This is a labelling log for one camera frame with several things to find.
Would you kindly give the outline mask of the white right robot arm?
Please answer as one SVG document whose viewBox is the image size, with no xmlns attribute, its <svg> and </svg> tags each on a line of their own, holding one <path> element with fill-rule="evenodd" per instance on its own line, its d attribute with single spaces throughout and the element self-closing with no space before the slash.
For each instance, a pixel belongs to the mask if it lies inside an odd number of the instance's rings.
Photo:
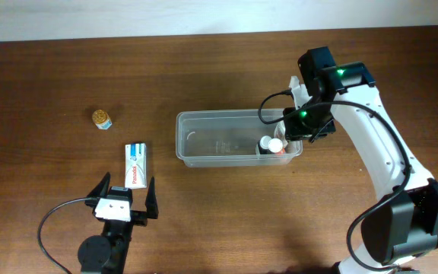
<svg viewBox="0 0 438 274">
<path fill-rule="evenodd" d="M 330 273 L 392 273 L 438 249 L 438 181 L 390 120 L 373 76 L 361 62 L 337 65 L 325 46 L 298 59 L 300 75 L 284 94 L 292 107 L 182 112 L 176 155 L 188 167 L 286 164 L 303 141 L 342 126 L 354 143 L 376 194 L 375 205 L 352 222 L 362 242 Z"/>
</svg>

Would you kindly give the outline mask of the dark bottle white cap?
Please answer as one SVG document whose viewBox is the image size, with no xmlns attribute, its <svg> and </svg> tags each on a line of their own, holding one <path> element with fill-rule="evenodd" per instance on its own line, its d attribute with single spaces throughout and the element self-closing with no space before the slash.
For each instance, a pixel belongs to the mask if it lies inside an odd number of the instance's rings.
<svg viewBox="0 0 438 274">
<path fill-rule="evenodd" d="M 257 145 L 255 147 L 255 152 L 257 155 L 269 155 L 271 151 L 269 149 L 269 142 L 271 141 L 271 137 L 268 135 L 264 135 L 259 139 Z"/>
</svg>

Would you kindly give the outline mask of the orange tube white cap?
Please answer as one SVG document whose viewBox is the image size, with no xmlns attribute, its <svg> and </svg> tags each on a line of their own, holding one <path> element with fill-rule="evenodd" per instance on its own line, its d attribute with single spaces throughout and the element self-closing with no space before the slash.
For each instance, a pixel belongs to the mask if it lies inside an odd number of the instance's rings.
<svg viewBox="0 0 438 274">
<path fill-rule="evenodd" d="M 268 150 L 275 155 L 282 155 L 285 153 L 284 144 L 280 139 L 271 139 L 268 142 Z"/>
</svg>

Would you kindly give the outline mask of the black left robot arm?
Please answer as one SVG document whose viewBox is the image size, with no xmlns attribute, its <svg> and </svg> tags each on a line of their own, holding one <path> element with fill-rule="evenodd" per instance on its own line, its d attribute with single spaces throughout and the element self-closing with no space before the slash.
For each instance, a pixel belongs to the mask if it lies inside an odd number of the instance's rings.
<svg viewBox="0 0 438 274">
<path fill-rule="evenodd" d="M 88 237 L 78 249 L 81 273 L 122 273 L 131 240 L 132 223 L 130 202 L 132 191 L 111 187 L 110 174 L 89 192 L 86 206 L 103 223 L 99 235 Z"/>
</svg>

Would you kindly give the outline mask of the white spray bottle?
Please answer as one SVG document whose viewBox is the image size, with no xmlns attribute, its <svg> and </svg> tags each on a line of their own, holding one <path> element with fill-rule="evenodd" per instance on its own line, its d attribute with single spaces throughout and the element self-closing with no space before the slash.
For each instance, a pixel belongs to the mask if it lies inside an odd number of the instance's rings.
<svg viewBox="0 0 438 274">
<path fill-rule="evenodd" d="M 285 137 L 285 133 L 286 127 L 284 121 L 278 122 L 274 130 L 274 137 L 281 140 L 283 148 L 286 148 L 288 146 L 288 140 Z"/>
</svg>

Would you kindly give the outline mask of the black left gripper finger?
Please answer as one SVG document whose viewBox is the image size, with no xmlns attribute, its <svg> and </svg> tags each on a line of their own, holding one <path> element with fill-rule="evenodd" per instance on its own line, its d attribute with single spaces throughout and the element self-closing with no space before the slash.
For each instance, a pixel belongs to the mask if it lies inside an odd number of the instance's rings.
<svg viewBox="0 0 438 274">
<path fill-rule="evenodd" d="M 103 179 L 86 196 L 85 205 L 95 208 L 100 199 L 105 198 L 110 185 L 110 173 L 107 172 Z"/>
<path fill-rule="evenodd" d="M 155 179 L 151 178 L 145 199 L 145 211 L 131 211 L 131 221 L 136 226 L 146 226 L 149 219 L 158 219 L 158 204 L 155 193 Z"/>
</svg>

